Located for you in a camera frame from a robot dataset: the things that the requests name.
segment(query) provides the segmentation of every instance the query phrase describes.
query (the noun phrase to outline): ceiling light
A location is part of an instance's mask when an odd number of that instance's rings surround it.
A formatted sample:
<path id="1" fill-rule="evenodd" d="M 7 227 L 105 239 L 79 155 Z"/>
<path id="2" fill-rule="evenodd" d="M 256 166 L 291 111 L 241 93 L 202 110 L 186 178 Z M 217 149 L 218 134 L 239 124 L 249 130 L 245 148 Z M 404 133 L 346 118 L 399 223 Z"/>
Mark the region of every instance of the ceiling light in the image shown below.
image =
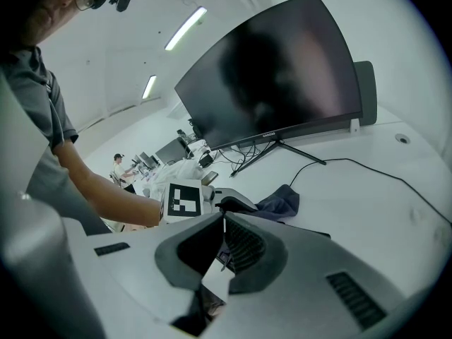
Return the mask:
<path id="1" fill-rule="evenodd" d="M 153 85 L 154 85 L 154 82 L 155 82 L 156 78 L 157 78 L 157 76 L 151 76 L 149 78 L 148 84 L 147 84 L 146 89 L 144 90 L 144 93 L 143 93 L 143 99 L 149 98 L 150 90 L 153 88 Z"/>
<path id="2" fill-rule="evenodd" d="M 191 14 L 191 16 L 186 20 L 186 22 L 179 28 L 176 34 L 173 35 L 165 50 L 172 50 L 178 41 L 185 35 L 187 31 L 207 12 L 206 8 L 200 6 L 196 11 Z"/>

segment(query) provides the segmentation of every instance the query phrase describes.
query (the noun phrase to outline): white desk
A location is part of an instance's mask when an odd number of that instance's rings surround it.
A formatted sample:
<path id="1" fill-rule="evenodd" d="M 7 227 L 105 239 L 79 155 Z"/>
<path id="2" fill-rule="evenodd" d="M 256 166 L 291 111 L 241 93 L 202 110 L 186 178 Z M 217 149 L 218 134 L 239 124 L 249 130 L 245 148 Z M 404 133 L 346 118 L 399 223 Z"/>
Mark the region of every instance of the white desk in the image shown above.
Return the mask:
<path id="1" fill-rule="evenodd" d="M 411 143 L 397 142 L 397 133 L 404 133 Z M 452 173 L 418 133 L 384 109 L 379 109 L 377 124 L 362 127 L 358 136 L 341 131 L 287 140 L 286 144 L 321 159 L 352 158 L 401 177 L 452 219 Z M 231 160 L 242 157 L 234 152 L 226 156 Z M 236 189 L 257 203 L 289 184 L 310 162 L 277 149 L 234 178 L 230 178 L 229 163 L 211 165 L 206 172 L 218 172 L 213 186 Z M 406 296 L 431 285 L 450 254 L 450 225 L 402 182 L 352 162 L 330 162 L 306 168 L 292 188 L 300 195 L 300 207 L 296 217 L 285 220 L 287 224 L 329 233 Z M 209 270 L 204 284 L 212 291 L 225 292 L 221 286 L 230 275 L 220 273 L 218 267 Z"/>

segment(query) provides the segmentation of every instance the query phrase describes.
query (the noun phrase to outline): gray polo shirt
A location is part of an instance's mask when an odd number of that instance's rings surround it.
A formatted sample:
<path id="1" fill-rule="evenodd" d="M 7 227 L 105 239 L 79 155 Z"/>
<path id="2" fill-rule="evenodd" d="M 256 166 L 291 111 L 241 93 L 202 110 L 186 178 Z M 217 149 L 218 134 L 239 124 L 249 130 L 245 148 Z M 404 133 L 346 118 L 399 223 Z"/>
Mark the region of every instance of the gray polo shirt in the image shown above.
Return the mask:
<path id="1" fill-rule="evenodd" d="M 68 170 L 52 154 L 52 149 L 64 139 L 75 142 L 78 135 L 64 109 L 57 80 L 42 62 L 40 49 L 10 54 L 1 67 L 22 108 L 49 141 L 27 193 L 53 206 L 61 217 L 80 221 L 88 235 L 110 232 L 73 184 Z"/>

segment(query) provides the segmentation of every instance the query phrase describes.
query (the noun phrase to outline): navy blue fabric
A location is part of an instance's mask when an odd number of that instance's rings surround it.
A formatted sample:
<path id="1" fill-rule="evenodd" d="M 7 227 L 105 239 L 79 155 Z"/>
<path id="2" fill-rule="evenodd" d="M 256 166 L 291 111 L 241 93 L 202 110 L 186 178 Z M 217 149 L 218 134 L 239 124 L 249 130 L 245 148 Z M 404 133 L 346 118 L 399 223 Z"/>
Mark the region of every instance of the navy blue fabric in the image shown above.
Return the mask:
<path id="1" fill-rule="evenodd" d="M 299 194 L 288 185 L 283 184 L 269 197 L 256 204 L 257 211 L 247 215 L 276 221 L 280 218 L 293 217 L 298 213 Z"/>

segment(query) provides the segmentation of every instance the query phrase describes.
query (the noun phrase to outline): smartphone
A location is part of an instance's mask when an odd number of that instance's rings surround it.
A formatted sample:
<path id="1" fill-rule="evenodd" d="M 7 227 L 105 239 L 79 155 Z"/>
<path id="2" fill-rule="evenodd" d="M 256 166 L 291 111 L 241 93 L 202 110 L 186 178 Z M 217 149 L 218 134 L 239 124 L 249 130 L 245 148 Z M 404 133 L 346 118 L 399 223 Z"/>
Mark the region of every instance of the smartphone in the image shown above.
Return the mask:
<path id="1" fill-rule="evenodd" d="M 206 176 L 201 180 L 201 184 L 203 186 L 208 186 L 215 178 L 218 177 L 218 173 L 214 171 L 210 171 Z"/>

